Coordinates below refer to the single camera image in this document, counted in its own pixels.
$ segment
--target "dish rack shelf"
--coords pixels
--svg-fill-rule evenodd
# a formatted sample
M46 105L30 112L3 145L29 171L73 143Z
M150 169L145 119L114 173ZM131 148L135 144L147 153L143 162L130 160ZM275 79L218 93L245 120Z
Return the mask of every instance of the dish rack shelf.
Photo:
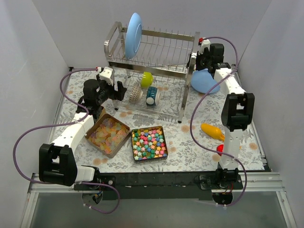
M143 29L137 54L133 59L128 60L124 55L124 39L127 30L127 26L123 27L121 22L115 22L104 42L104 53L108 65L126 69L127 77L124 80L124 86L128 89L127 96L122 102L118 102L118 105L168 115L178 118L178 122L181 123L195 66L200 33L196 32L194 36L191 36ZM128 102L130 96L128 92L131 91L133 85L140 84L139 73L145 71L152 73L154 76L152 86L157 87L161 92L160 104L154 108L147 107L144 89L143 97L137 104ZM179 85L182 83L183 89L176 90L177 83Z

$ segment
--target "box of colorful stars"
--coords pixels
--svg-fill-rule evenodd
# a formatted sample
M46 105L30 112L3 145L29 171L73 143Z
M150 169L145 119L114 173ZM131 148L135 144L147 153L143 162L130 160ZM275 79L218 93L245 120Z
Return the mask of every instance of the box of colorful stars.
M131 136L130 128L109 114L100 117L86 139L101 153L113 158Z
M135 162L156 161L168 157L168 148L161 126L133 129L132 147Z

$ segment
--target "red object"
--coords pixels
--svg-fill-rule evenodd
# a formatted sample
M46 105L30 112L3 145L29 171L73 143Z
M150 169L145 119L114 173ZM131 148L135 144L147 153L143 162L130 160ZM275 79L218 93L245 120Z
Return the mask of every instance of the red object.
M224 150L224 144L221 144L217 147L217 151L223 153Z

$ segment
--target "floral tablecloth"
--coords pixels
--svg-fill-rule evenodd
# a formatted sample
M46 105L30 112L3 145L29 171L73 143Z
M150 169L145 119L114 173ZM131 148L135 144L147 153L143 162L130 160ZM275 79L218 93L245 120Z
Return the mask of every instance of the floral tablecloth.
M75 101L82 96L83 83L95 78L96 72L78 72L74 73L69 81L66 94ZM115 80L123 81L125 70L115 70ZM151 115L128 108L119 107L114 110L111 100L106 101L103 106L106 112L119 119L131 129L158 126L164 128L169 156L166 160L151 161L142 164L135 164L132 157L131 139L121 148L121 150L112 159L107 158L97 149L91 146L85 138L82 139L75 151L75 160L79 165L96 166L101 172L151 172L151 171L213 171L217 168L217 162L212 159L212 152L201 149L191 139L190 118L195 105L201 99L202 94L190 89L187 106L182 123L177 120L163 117L161 115ZM224 132L221 124L220 115L225 102L225 96L222 91L209 95L198 108L194 121L193 133L195 138L208 148L216 150L216 147L222 141L212 139L201 129L202 123L208 123L219 127ZM70 122L74 117L76 105L64 100L60 113L60 123ZM58 137L66 127L56 128L54 138ZM256 142L254 131L250 125L245 131L241 150L239 154L240 161L244 164L246 170L263 170L263 163L260 157L260 150Z

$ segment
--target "gray floor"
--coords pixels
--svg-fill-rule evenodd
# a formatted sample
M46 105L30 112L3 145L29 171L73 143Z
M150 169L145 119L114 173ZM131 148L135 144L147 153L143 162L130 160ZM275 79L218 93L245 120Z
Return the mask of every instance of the gray floor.
M129 199L103 215L83 206L80 193L40 193L32 228L285 228L275 192L247 192L226 210L194 199ZM116 202L102 201L110 209Z

